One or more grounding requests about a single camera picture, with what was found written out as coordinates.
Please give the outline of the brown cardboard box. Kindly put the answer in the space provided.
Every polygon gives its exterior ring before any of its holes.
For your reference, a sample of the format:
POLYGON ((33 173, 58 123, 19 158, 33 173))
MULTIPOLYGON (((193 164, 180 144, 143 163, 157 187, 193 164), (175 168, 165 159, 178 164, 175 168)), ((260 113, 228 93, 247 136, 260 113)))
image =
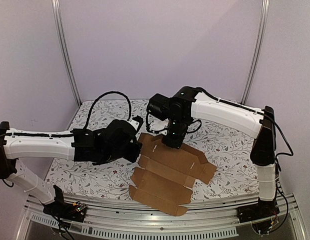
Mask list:
POLYGON ((211 164, 204 152, 187 144, 180 148, 164 145, 162 135, 142 133, 141 155, 131 175, 130 198, 179 217, 187 212, 196 180, 209 184, 217 167, 211 164))

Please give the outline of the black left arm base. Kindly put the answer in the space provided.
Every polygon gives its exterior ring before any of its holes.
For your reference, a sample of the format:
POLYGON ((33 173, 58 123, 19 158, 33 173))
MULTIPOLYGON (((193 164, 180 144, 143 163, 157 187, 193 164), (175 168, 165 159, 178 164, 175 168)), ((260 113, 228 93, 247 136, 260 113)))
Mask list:
POLYGON ((88 206, 80 201, 74 203, 53 202, 43 204, 43 212, 57 219, 66 219, 82 223, 85 219, 88 206))

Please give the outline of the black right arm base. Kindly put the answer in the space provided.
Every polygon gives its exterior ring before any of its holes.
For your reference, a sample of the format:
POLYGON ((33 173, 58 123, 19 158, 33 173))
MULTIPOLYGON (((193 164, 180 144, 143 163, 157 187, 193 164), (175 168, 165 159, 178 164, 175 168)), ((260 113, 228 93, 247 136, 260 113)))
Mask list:
POLYGON ((236 209, 240 223, 268 218, 280 213, 276 202, 259 201, 258 203, 240 206, 236 209))

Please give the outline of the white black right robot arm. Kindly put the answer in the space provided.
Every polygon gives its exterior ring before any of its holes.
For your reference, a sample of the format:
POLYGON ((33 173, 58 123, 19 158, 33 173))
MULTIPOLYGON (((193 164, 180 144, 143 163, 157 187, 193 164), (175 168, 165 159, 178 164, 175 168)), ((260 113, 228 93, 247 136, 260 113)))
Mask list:
POLYGON ((276 196, 274 110, 248 107, 215 97, 201 87, 182 87, 173 97, 159 93, 149 99, 147 114, 168 124, 162 143, 181 147, 189 126, 207 120, 238 130, 254 139, 250 159, 257 168, 259 200, 253 213, 264 218, 273 209, 276 196))

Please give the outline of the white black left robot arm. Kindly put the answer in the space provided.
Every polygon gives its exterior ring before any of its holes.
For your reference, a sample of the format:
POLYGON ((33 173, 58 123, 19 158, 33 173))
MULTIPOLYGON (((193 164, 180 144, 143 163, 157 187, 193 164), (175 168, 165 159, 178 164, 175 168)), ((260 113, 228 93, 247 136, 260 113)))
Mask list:
POLYGON ((115 119, 106 128, 74 128, 63 132, 27 132, 0 124, 0 180, 9 180, 35 196, 58 217, 69 213, 63 192, 31 172, 22 158, 59 158, 103 165, 124 158, 134 163, 142 144, 136 135, 143 120, 115 119))

